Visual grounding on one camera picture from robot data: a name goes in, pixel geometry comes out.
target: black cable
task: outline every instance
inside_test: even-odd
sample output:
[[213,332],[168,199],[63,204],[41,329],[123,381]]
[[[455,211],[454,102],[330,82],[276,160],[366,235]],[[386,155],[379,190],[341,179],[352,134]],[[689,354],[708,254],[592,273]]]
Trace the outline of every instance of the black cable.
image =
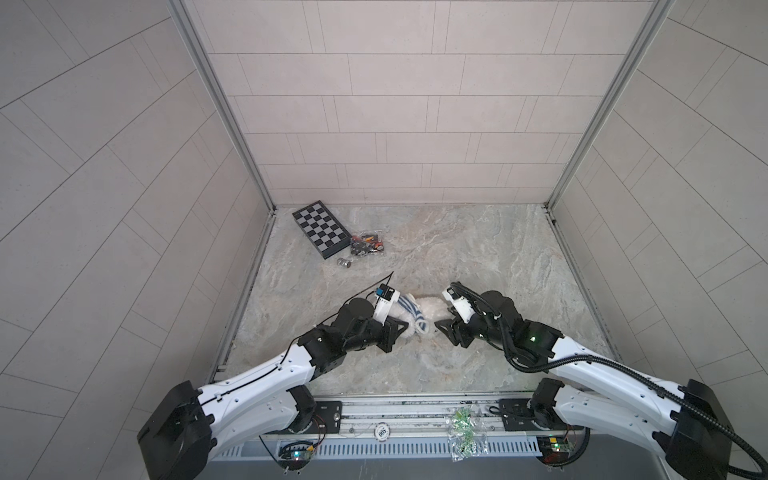
[[589,435],[590,435],[590,429],[588,427],[584,427],[584,438],[581,440],[581,445],[578,446],[578,449],[576,449],[576,452],[574,452],[573,455],[568,456],[568,458],[563,460],[562,462],[545,463],[545,465],[548,467],[565,467],[566,465],[570,465],[571,463],[576,462],[578,459],[581,458],[584,452],[587,451],[587,445],[589,444]]
[[275,461],[278,467],[282,468],[283,466],[280,464],[280,462],[277,461],[277,458],[275,458],[275,455],[272,455],[272,452],[266,447],[266,443],[264,443],[264,439],[261,438],[261,435],[259,435],[259,440],[261,440],[261,445],[264,445],[264,449],[267,453],[270,454],[270,457],[272,457],[272,460]]
[[504,346],[505,351],[505,358],[507,361],[512,365],[513,368],[518,370],[519,372],[523,373],[539,373],[548,371],[550,369],[556,369],[560,366],[567,365],[568,363],[574,363],[574,362],[593,362],[593,363],[600,363],[601,365],[609,366],[612,369],[616,369],[619,372],[622,372],[623,374],[630,376],[631,378],[637,380],[638,382],[642,383],[648,389],[655,392],[658,396],[661,398],[667,398],[671,400],[672,402],[675,402],[680,407],[685,408],[688,410],[688,412],[701,420],[703,423],[709,425],[712,429],[717,430],[718,432],[725,435],[731,442],[738,445],[742,450],[744,450],[751,458],[755,461],[757,466],[760,467],[760,472],[750,472],[748,470],[743,470],[741,468],[734,467],[732,465],[728,465],[728,472],[733,473],[734,475],[738,475],[742,478],[749,478],[751,480],[765,480],[766,473],[768,472],[768,462],[763,458],[763,456],[755,450],[749,443],[747,443],[744,439],[739,437],[733,430],[726,427],[725,425],[719,423],[717,419],[715,419],[713,416],[709,415],[702,409],[695,406],[693,403],[688,402],[686,399],[679,397],[678,395],[670,392],[669,390],[665,389],[663,386],[657,385],[655,382],[652,382],[651,380],[645,378],[640,373],[635,372],[633,369],[622,365],[619,362],[615,362],[611,359],[606,359],[601,356],[594,356],[594,355],[573,355],[569,357],[565,357],[563,359],[555,360],[554,362],[549,362],[541,366],[532,366],[527,367],[520,365],[515,361],[514,356],[509,351],[509,348],[506,343],[504,331],[503,331],[503,325],[501,316],[498,314],[498,311],[493,308],[492,305],[489,305],[488,302],[485,301],[481,296],[479,296],[476,292],[470,290],[466,286],[463,286],[460,283],[451,283],[451,287],[454,288],[457,292],[461,293],[464,296],[470,296],[474,298],[475,300],[484,303],[497,317],[496,323],[498,325],[499,331],[502,333],[502,344]]

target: checkered pattern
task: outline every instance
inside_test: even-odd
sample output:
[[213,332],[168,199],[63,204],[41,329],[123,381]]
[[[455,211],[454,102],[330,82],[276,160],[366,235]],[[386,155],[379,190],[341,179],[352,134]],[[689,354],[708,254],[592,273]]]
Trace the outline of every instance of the checkered pattern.
[[294,212],[293,218],[323,258],[329,258],[349,246],[349,232],[326,209],[323,202],[315,202]]

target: grout line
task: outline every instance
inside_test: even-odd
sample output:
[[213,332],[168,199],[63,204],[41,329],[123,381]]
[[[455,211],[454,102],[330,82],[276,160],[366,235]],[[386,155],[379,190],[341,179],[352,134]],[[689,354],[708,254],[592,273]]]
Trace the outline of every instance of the grout line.
[[[166,18],[163,18],[163,19],[162,19],[162,20],[160,20],[158,23],[156,23],[156,24],[154,24],[154,25],[150,25],[150,26],[146,27],[144,30],[142,30],[142,31],[140,31],[140,32],[138,32],[138,33],[142,33],[142,32],[144,32],[144,31],[146,31],[146,30],[149,30],[150,28],[154,27],[155,25],[159,25],[160,23],[163,23],[163,22],[165,22],[165,21],[166,21],[166,20],[168,20],[169,18],[170,18],[170,16],[168,16],[168,17],[166,17]],[[98,52],[97,54],[90,56],[90,57],[88,58],[88,60],[91,60],[91,58],[93,58],[93,57],[96,57],[96,56],[98,56],[98,55],[101,55],[102,53],[106,52],[106,51],[107,51],[107,50],[109,50],[110,48],[114,48],[114,47],[117,47],[119,44],[123,43],[124,41],[130,41],[130,40],[131,40],[131,38],[132,38],[132,37],[135,37],[136,35],[138,35],[138,34],[134,34],[134,35],[131,35],[130,37],[128,37],[128,38],[126,38],[126,39],[124,39],[124,40],[121,40],[121,41],[119,41],[118,43],[116,43],[116,44],[112,45],[111,47],[107,47],[107,48],[105,48],[104,50],[102,50],[102,51]],[[85,61],[83,61],[82,63],[79,63],[79,64],[77,64],[77,65],[74,65],[72,68],[77,68],[79,65],[82,65],[82,64],[84,64],[84,63],[85,63],[86,61],[88,61],[88,60],[85,60]],[[48,84],[48,83],[52,82],[53,80],[55,80],[56,78],[59,78],[59,77],[61,77],[63,74],[67,73],[67,72],[68,72],[68,71],[70,71],[72,68],[68,68],[67,70],[64,70],[62,73],[60,73],[60,74],[56,75],[55,77],[53,77],[52,79],[50,79],[50,80],[46,81],[45,83],[42,83],[42,84],[38,85],[38,86],[37,86],[37,87],[35,87],[35,88],[32,88],[30,91],[28,91],[28,92],[24,93],[23,95],[20,95],[20,96],[18,96],[18,97],[16,97],[16,98],[14,98],[13,100],[11,100],[10,102],[8,102],[7,104],[4,104],[4,105],[0,106],[0,108],[5,108],[5,107],[7,107],[8,105],[12,104],[13,102],[17,101],[19,98],[22,98],[22,97],[25,97],[25,96],[27,96],[27,95],[31,94],[33,91],[37,90],[38,88],[42,87],[43,85],[46,85],[46,84]]]
[[563,87],[565,86],[565,80],[568,78],[568,73],[571,72],[571,66],[574,64],[575,55],[571,56],[571,63],[568,64],[568,70],[565,71],[565,76],[563,77],[562,83],[560,83],[560,88],[558,89],[558,96],[560,96],[560,92],[563,90]]
[[315,53],[315,48],[312,46],[312,35],[310,34],[310,23],[306,20],[306,9],[304,8],[304,2],[301,2],[301,12],[304,14],[304,25],[306,26],[306,39],[310,41],[310,52]]
[[568,7],[568,15],[565,16],[565,22],[563,22],[563,29],[560,30],[560,35],[558,36],[558,43],[554,44],[554,51],[558,50],[558,47],[560,46],[560,40],[563,38],[563,31],[565,31],[565,26],[568,25],[568,19],[571,17],[571,11],[574,8],[574,3],[571,2],[571,5]]
[[240,55],[241,54],[239,54],[239,53],[235,54],[235,57],[237,58],[237,64],[240,66],[240,71],[243,72],[243,76],[245,77],[245,82],[248,84],[248,90],[250,90],[250,94],[251,94],[251,96],[253,96],[253,87],[250,86],[250,80],[248,80],[248,75],[246,75],[246,73],[245,73],[245,68],[243,68],[243,61],[240,60]]
[[59,390],[64,390],[65,392],[74,393],[74,394],[76,394],[76,395],[79,395],[79,394],[80,394],[80,392],[78,392],[77,390],[70,390],[70,389],[66,389],[66,388],[64,388],[64,387],[60,387],[60,386],[56,386],[56,385],[49,385],[49,384],[47,384],[47,383],[39,382],[38,380],[30,380],[30,379],[26,379],[26,378],[24,378],[23,376],[13,375],[13,374],[11,374],[11,373],[7,373],[7,372],[3,372],[2,374],[3,374],[3,375],[7,375],[7,376],[12,376],[12,377],[13,377],[13,378],[15,378],[15,379],[26,380],[27,382],[38,383],[38,384],[40,384],[40,385],[49,386],[49,387],[51,387],[52,389],[59,389]]

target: tiled wall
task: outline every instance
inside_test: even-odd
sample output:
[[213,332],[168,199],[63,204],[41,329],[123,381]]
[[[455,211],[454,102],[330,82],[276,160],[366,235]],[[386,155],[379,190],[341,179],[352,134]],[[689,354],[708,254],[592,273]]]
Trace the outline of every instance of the tiled wall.
[[678,0],[554,209],[623,360],[712,386],[764,455],[766,23]]
[[540,203],[650,2],[187,0],[278,204]]
[[0,45],[0,478],[138,480],[266,208],[164,0],[4,0]]

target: robotic arm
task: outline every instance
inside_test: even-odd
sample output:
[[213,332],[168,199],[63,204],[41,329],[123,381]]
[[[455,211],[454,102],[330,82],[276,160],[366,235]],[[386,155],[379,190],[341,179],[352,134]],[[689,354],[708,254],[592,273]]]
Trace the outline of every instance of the robotic arm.
[[397,292],[382,285],[377,294],[376,311],[352,298],[329,326],[312,328],[285,353],[245,373],[197,390],[189,381],[172,388],[137,435],[149,477],[191,480],[233,445],[268,432],[304,430],[316,407],[306,384],[340,366],[349,351],[376,345],[391,352],[408,326],[387,316]]
[[[478,295],[452,283],[443,295],[452,303],[455,318],[435,326],[454,346],[467,348],[473,339],[481,339],[502,350],[517,370],[552,371],[602,394],[543,379],[528,406],[539,426],[561,422],[598,429],[665,458],[689,480],[725,479],[729,472],[766,477],[768,463],[733,433],[706,385],[689,380],[681,386],[592,352],[559,330],[523,319],[514,302],[499,292]],[[747,452],[761,472],[729,466],[731,443]]]

